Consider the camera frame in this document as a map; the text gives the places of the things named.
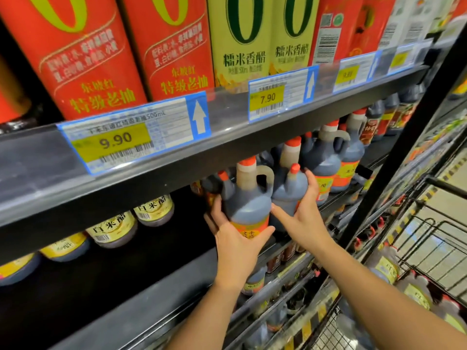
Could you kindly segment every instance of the white arrow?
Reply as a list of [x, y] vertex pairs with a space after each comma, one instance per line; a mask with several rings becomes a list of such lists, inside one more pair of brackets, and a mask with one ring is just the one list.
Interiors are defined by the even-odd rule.
[[315, 85], [315, 73], [312, 72], [310, 80], [308, 81], [308, 90], [306, 92], [306, 99], [309, 99], [312, 96], [313, 86]]
[[193, 113], [193, 121], [196, 122], [196, 130], [198, 134], [204, 134], [206, 132], [206, 127], [204, 124], [204, 118], [206, 114], [203, 111], [203, 108], [199, 105], [198, 101], [196, 101], [195, 105], [195, 112]]

